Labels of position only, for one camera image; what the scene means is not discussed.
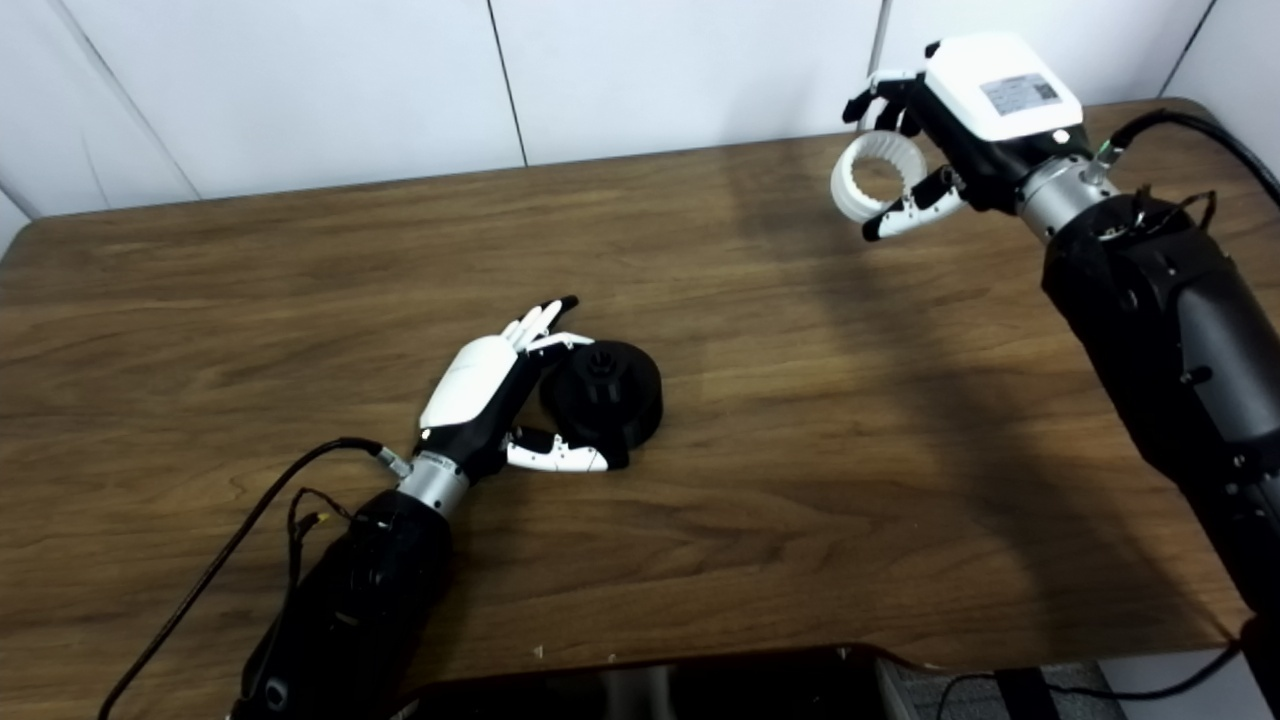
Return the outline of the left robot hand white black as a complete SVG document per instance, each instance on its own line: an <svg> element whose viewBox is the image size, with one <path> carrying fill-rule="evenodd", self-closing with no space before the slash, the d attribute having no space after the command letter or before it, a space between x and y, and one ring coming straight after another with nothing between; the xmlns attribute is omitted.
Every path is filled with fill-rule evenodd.
<svg viewBox="0 0 1280 720"><path fill-rule="evenodd" d="M466 343L419 418L416 454L447 459L470 484L516 466L534 471L609 471L618 462L559 432L521 427L538 383L593 340L556 329L573 295L539 304L495 334Z"/></svg>

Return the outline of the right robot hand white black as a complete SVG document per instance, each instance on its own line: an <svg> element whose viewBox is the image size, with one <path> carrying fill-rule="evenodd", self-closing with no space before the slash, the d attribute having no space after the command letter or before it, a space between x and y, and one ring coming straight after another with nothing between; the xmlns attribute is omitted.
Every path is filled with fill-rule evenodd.
<svg viewBox="0 0 1280 720"><path fill-rule="evenodd" d="M929 45L919 70L879 70L844 109L873 128L852 141L831 193L869 242L906 234L960 208L1020 218L1048 242L1106 197L1082 181L1091 160L1076 96L1019 36Z"/></svg>

